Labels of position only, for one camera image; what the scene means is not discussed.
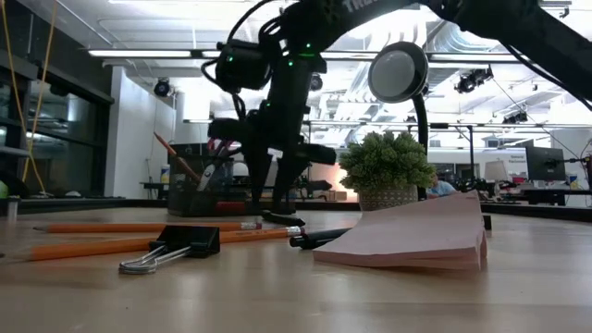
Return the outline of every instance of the pencil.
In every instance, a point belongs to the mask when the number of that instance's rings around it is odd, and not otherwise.
[[[304,229],[300,227],[288,227],[265,230],[243,230],[243,231],[229,231],[220,233],[221,243],[231,243],[239,241],[259,241],[272,240],[293,236],[300,236],[304,233]]]
[[[218,227],[220,231],[254,230],[260,229],[256,222],[221,222],[194,224],[165,224],[165,223],[85,223],[85,224],[52,224],[49,226],[33,227],[35,230],[47,233],[92,233],[92,232],[161,232],[166,226]]]
[[[177,164],[179,164],[179,166],[181,168],[183,168],[183,170],[185,172],[187,172],[189,177],[191,177],[195,182],[197,182],[199,184],[200,181],[202,181],[201,178],[195,173],[195,171],[193,171],[193,169],[191,169],[191,167],[187,164],[185,159],[183,157],[179,157],[177,155],[177,152],[173,149],[173,147],[171,147],[170,144],[168,144],[165,141],[165,139],[163,139],[160,135],[156,134],[156,132],[154,133],[154,136],[166,148],[166,150],[168,151],[168,154],[170,154],[171,157],[173,157],[175,159]]]
[[[220,242],[231,243],[239,241],[270,240],[298,236],[302,235],[302,233],[303,229],[299,227],[266,230],[226,231],[220,232]],[[25,261],[40,261],[99,254],[149,251],[149,244],[151,241],[156,241],[156,237],[129,240],[102,240],[87,243],[40,245],[22,253],[9,255],[9,257]]]

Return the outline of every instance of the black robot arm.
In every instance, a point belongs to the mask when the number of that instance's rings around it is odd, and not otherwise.
[[[283,152],[273,194],[276,210],[309,161],[335,163],[332,149],[304,143],[301,136],[303,117],[310,111],[306,102],[312,75],[327,71],[320,53],[346,32],[413,4],[429,6],[463,30],[499,40],[534,68],[517,53],[522,52],[550,74],[541,72],[543,76],[583,103],[592,99],[592,89],[580,84],[592,79],[592,43],[546,13],[537,0],[302,0],[266,23],[259,32],[259,43],[229,38],[218,46],[219,59],[206,64],[216,64],[212,81],[233,94],[238,108],[244,105],[237,102],[242,88],[262,89],[271,80],[269,94],[258,110],[240,120],[217,119],[208,130],[211,137],[242,143],[255,205],[271,163],[269,147]],[[246,110],[237,111],[246,114]]]

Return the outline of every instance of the yellow cable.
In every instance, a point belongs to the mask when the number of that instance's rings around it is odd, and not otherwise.
[[[39,86],[39,98],[37,99],[37,110],[35,110],[35,117],[33,118],[33,128],[31,129],[31,139],[29,140],[29,156],[33,155],[33,138],[37,130],[37,119],[41,113],[41,105],[43,101],[43,88],[45,86],[45,78],[47,76],[47,67],[49,66],[49,55],[52,50],[52,41],[54,40],[54,26],[56,25],[57,15],[57,0],[54,0],[54,9],[52,11],[52,22],[49,27],[49,38],[47,40],[47,49],[45,50],[45,62],[43,63],[43,74],[41,76],[41,83]],[[25,161],[25,171],[22,174],[22,181],[27,180],[27,173],[29,172],[29,158]]]
[[[5,0],[1,0],[0,4],[2,7],[2,19],[4,21],[4,34],[5,34],[5,38],[6,38],[6,50],[8,51],[8,64],[10,65],[10,75],[12,77],[12,85],[14,87],[13,90],[15,92],[15,98],[17,100],[18,117],[20,118],[20,126],[21,126],[22,131],[23,131],[25,138],[26,138],[27,137],[27,124],[25,124],[25,119],[22,115],[22,105],[20,103],[19,87],[17,85],[17,74],[15,73],[15,66],[14,66],[14,63],[12,60],[12,48],[10,47],[10,34],[8,33],[8,19],[6,18]],[[35,165],[35,159],[33,158],[33,155],[31,154],[31,152],[29,152],[29,158],[32,161],[33,171],[35,172],[35,177],[37,178],[37,181],[39,181],[39,186],[41,187],[42,191],[45,191],[45,187],[43,185],[41,177],[39,176],[39,172],[37,172],[37,166]]]

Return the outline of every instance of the pink paper stack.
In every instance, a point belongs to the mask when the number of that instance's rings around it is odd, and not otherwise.
[[[487,241],[476,192],[364,212],[350,231],[314,250],[326,263],[479,270]]]

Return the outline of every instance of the wooden desk surface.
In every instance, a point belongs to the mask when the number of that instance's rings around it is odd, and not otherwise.
[[[359,213],[300,212],[309,229]],[[179,220],[160,209],[22,216],[0,251],[113,235],[48,235],[52,222]],[[493,216],[487,270],[384,271],[315,263],[285,240],[224,245],[154,275],[121,276],[138,253],[0,264],[3,333],[592,331],[592,226]]]

